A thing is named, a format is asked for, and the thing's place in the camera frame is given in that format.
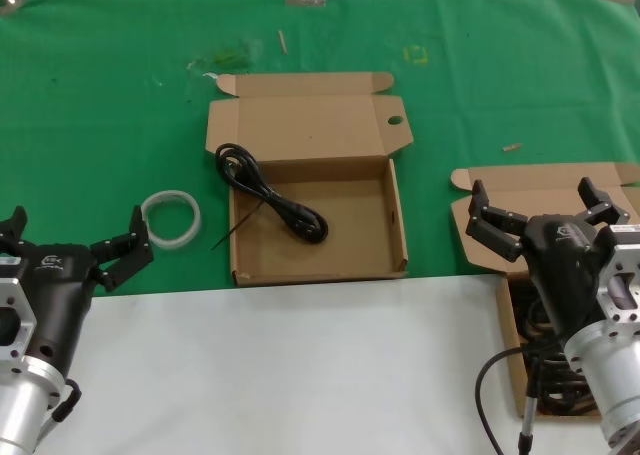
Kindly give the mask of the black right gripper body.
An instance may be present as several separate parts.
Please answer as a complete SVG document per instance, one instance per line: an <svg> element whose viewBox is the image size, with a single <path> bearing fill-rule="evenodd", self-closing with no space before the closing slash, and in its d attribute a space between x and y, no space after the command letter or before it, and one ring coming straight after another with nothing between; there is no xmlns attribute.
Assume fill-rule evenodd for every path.
<svg viewBox="0 0 640 455"><path fill-rule="evenodd" d="M593 243L600 223L614 215L536 215L521 236L530 279L558 336L572 336L604 320L596 300L601 254Z"/></svg>

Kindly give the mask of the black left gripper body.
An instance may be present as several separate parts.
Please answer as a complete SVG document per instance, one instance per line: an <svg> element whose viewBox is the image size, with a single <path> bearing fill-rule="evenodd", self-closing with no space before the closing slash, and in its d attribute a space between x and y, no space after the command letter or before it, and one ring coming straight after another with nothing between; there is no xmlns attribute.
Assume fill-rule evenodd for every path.
<svg viewBox="0 0 640 455"><path fill-rule="evenodd" d="M20 259L2 266L1 276L19 281L35 315L26 354L68 375L97 285L95 257L84 245L30 242L3 242L1 254Z"/></svg>

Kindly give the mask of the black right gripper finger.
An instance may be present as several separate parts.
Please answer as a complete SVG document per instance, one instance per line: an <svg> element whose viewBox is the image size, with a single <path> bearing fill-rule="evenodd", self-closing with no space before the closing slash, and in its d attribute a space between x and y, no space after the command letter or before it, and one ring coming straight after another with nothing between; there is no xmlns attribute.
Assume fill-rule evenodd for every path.
<svg viewBox="0 0 640 455"><path fill-rule="evenodd" d="M528 218L491 205L481 180L472 187L468 209L469 222L465 233L502 259L514 263L522 254L520 238Z"/></svg>
<svg viewBox="0 0 640 455"><path fill-rule="evenodd" d="M608 225L627 224L630 215L626 210L613 203L607 192L597 189L589 177L583 177L578 185L578 194L585 210L578 218L596 226L600 223Z"/></svg>

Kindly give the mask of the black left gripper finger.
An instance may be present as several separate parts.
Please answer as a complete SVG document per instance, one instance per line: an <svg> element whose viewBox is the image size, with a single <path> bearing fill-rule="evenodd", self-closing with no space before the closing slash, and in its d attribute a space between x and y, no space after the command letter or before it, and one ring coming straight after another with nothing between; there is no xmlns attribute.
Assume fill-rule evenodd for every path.
<svg viewBox="0 0 640 455"><path fill-rule="evenodd" d="M153 260L148 227L139 205L133 208L127 233L90 246L96 264L92 276L107 292L147 267Z"/></svg>
<svg viewBox="0 0 640 455"><path fill-rule="evenodd" d="M17 206L12 215L0 223L2 249L16 249L22 243L28 216L23 206Z"/></svg>

